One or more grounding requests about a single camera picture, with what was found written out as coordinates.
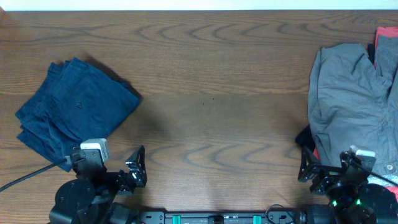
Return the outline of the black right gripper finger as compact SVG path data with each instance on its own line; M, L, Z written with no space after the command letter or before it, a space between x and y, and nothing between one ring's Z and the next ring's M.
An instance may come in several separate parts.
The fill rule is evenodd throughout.
M313 152L307 146L304 146L301 153L298 181L312 180L319 173L320 165L320 161L313 155Z
M369 176L370 157L345 151L340 154L344 180L367 180Z

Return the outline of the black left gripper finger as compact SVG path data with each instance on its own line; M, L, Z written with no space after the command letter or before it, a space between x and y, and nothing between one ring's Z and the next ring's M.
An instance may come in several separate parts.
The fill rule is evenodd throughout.
M70 162L77 174L95 174L104 169L99 149L75 149L70 154Z
M147 173L145 166L145 147L140 145L133 154L125 161L129 169L129 175L136 187L145 187L147 183Z

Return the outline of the dark blue denim shorts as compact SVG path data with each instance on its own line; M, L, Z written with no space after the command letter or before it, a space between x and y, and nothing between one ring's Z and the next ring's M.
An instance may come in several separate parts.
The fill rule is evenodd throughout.
M78 59L67 61L44 99L44 118L58 143L106 138L139 105L125 83Z

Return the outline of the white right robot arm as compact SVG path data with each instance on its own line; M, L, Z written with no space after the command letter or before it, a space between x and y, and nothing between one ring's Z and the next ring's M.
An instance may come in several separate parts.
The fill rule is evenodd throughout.
M386 187L370 184L368 177L376 153L352 145L340 154L339 167L326 166L304 147L298 181L312 181L310 192L324 195L328 205L308 205L295 215L295 223L397 223L397 199Z

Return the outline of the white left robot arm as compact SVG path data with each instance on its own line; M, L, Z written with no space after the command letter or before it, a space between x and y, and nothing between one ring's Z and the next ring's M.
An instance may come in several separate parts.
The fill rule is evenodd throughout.
M126 160L128 172L108 172L100 149L75 148L66 157L76 179L63 184L55 195L50 223L125 223L140 222L138 210L114 201L117 195L132 195L145 187L145 147L139 146Z

